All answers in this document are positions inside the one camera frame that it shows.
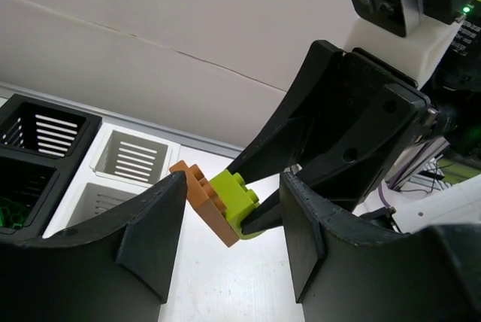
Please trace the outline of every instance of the brown toy block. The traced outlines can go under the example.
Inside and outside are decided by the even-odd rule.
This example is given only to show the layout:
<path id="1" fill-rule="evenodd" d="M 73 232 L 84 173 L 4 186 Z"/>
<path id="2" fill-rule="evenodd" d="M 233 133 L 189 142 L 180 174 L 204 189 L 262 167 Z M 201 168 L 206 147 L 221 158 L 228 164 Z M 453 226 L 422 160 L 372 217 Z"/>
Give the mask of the brown toy block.
<path id="1" fill-rule="evenodd" d="M 214 233 L 224 242 L 227 247 L 231 247 L 239 240 L 238 235 L 231 228 L 222 213 L 226 206 L 212 188 L 209 181 L 197 165 L 188 167 L 181 160 L 169 168 L 171 172 L 185 172 L 187 178 L 187 200 L 194 208 L 195 212 L 213 230 Z"/>

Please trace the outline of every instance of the white wall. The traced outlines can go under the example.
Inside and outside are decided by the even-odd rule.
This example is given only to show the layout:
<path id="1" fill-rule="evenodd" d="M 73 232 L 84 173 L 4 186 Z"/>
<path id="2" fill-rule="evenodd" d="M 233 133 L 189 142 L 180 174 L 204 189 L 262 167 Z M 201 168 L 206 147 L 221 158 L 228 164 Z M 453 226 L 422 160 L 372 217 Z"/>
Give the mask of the white wall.
<path id="1" fill-rule="evenodd" d="M 349 0 L 0 0 L 0 80 L 245 145 Z"/>

